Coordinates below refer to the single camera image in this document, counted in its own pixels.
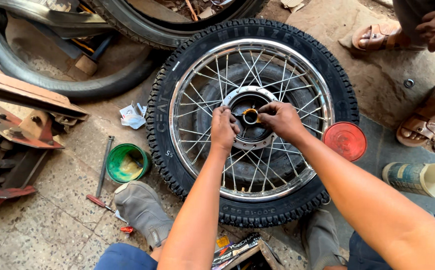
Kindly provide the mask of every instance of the screwdriver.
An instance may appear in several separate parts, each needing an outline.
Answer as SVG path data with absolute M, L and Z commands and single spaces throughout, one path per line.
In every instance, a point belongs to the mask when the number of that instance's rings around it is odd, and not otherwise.
M 86 195 L 86 198 L 88 198 L 89 200 L 91 200 L 93 203 L 99 205 L 100 207 L 104 207 L 104 208 L 106 208 L 107 210 L 109 210 L 109 211 L 115 213 L 115 211 L 112 210 L 111 207 L 107 206 L 103 201 L 99 200 L 99 198 L 97 198 L 96 196 L 93 196 L 93 195 L 91 195 L 91 194 L 87 194 L 87 195 Z

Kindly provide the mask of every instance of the wheel hub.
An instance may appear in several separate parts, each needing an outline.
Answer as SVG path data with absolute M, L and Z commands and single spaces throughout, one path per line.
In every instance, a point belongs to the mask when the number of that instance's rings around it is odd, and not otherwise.
M 231 108 L 231 113 L 236 117 L 236 124 L 241 130 L 233 146 L 242 150 L 264 148 L 276 138 L 274 132 L 266 130 L 258 122 L 257 110 L 277 97 L 271 91 L 259 88 L 253 85 L 243 86 L 231 91 L 224 98 L 223 105 Z

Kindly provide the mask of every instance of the grey shoe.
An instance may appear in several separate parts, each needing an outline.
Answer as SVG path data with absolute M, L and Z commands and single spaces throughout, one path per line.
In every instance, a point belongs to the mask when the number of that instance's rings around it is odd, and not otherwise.
M 301 241 L 308 257 L 308 269 L 346 265 L 339 252 L 336 226 L 331 213 L 317 209 L 301 223 Z
M 114 204 L 130 226 L 138 230 L 151 248 L 160 247 L 174 221 L 162 210 L 154 189 L 141 181 L 131 181 L 114 192 Z

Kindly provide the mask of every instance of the green bucket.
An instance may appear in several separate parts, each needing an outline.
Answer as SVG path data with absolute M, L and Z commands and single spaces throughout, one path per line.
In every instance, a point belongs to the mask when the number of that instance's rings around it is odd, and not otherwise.
M 134 144 L 119 144 L 107 156 L 107 174 L 119 184 L 138 180 L 151 168 L 151 160 L 151 155 L 140 147 Z

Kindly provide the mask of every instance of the person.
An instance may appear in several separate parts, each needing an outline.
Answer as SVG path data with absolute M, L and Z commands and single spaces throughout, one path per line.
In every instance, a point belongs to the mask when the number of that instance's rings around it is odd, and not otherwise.
M 259 108 L 261 123 L 297 147 L 319 175 L 337 209 L 355 229 L 347 269 L 435 269 L 435 217 L 315 138 L 289 103 Z M 217 235 L 221 172 L 239 128 L 228 107 L 214 109 L 207 160 L 174 223 L 148 185 L 133 181 L 116 190 L 115 204 L 153 248 L 112 244 L 101 269 L 209 269 Z M 301 220 L 311 270 L 343 270 L 334 220 L 315 211 Z
M 364 25 L 352 37 L 353 48 L 360 52 L 380 50 L 435 52 L 435 0 L 394 0 L 399 23 Z M 435 135 L 435 86 L 429 99 L 398 127 L 396 138 L 409 147 L 427 143 Z

